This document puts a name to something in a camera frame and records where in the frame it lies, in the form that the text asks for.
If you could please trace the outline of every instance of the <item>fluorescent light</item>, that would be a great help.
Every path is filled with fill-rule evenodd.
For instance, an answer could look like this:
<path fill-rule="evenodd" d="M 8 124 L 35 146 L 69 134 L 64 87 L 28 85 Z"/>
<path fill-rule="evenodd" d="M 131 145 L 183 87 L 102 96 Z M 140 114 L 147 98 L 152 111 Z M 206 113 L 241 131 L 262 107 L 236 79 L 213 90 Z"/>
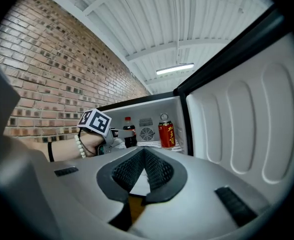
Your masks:
<path fill-rule="evenodd" d="M 161 74 L 166 74 L 166 73 L 170 73 L 170 72 L 174 72 L 174 71 L 178 71 L 178 70 L 191 69 L 191 68 L 193 68 L 193 66 L 195 66 L 194 63 L 183 64 L 183 65 L 178 65 L 178 66 L 171 66 L 168 68 L 157 70 L 156 73 L 157 73 L 157 75 L 161 75 Z"/>

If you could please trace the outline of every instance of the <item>black slot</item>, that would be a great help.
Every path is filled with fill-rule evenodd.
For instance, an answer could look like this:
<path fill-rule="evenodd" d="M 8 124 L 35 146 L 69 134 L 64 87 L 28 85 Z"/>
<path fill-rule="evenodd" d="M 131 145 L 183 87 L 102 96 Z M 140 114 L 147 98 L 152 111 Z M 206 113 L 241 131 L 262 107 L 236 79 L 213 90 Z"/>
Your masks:
<path fill-rule="evenodd" d="M 257 217 L 257 214 L 228 186 L 220 187 L 215 192 L 239 227 Z"/>
<path fill-rule="evenodd" d="M 77 171 L 78 171 L 78 168 L 72 166 L 69 168 L 61 169 L 61 170 L 55 170 L 55 174 L 56 174 L 56 176 L 60 177 L 60 176 L 64 176 L 67 174 L 72 174 Z"/>

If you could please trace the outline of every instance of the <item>black cable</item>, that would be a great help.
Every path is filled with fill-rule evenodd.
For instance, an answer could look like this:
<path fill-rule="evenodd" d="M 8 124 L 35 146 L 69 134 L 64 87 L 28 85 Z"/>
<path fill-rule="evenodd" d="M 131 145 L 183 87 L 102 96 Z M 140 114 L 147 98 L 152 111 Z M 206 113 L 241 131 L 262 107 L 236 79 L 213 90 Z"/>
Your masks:
<path fill-rule="evenodd" d="M 100 154 L 100 148 L 101 148 L 102 146 L 103 146 L 103 145 L 99 145 L 98 148 L 97 148 L 97 150 L 98 150 L 98 156 L 103 155 L 103 154 Z"/>
<path fill-rule="evenodd" d="M 94 154 L 94 153 L 92 153 L 90 150 L 88 150 L 87 147 L 86 147 L 86 146 L 83 144 L 83 142 L 81 141 L 81 139 L 80 139 L 81 130 L 82 130 L 82 128 L 80 128 L 79 133 L 78 133 L 78 137 L 79 137 L 79 141 L 81 142 L 81 145 L 86 149 L 86 151 L 88 151 L 90 154 L 92 154 L 92 155 L 95 156 L 96 154 Z"/>

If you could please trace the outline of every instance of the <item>black mesh pad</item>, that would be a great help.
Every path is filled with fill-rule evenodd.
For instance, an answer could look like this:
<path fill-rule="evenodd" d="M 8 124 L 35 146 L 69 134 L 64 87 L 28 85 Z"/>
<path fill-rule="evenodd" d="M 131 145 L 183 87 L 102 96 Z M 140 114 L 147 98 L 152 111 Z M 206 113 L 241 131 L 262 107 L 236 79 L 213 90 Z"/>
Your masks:
<path fill-rule="evenodd" d="M 153 191 L 170 181 L 173 175 L 173 167 L 150 151 L 146 149 L 144 151 L 144 165 L 148 174 L 150 190 Z"/>
<path fill-rule="evenodd" d="M 113 180 L 124 190 L 130 192 L 143 170 L 143 160 L 143 150 L 141 150 L 113 169 Z"/>
<path fill-rule="evenodd" d="M 187 171 L 181 163 L 149 147 L 139 147 L 104 165 L 97 173 L 97 182 L 109 199 L 126 204 L 143 169 L 151 190 L 145 199 L 147 204 L 172 199 L 187 181 Z"/>

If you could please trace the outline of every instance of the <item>corrugated metal ceiling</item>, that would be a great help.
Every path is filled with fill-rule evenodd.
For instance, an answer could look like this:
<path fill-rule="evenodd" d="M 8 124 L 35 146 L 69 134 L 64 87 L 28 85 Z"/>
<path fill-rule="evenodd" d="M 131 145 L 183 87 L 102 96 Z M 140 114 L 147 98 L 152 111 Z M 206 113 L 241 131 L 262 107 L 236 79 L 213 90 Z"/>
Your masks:
<path fill-rule="evenodd" d="M 97 30 L 93 32 L 154 94 L 176 88 L 272 4 L 271 0 L 55 1 Z M 184 63 L 195 67 L 156 74 Z"/>

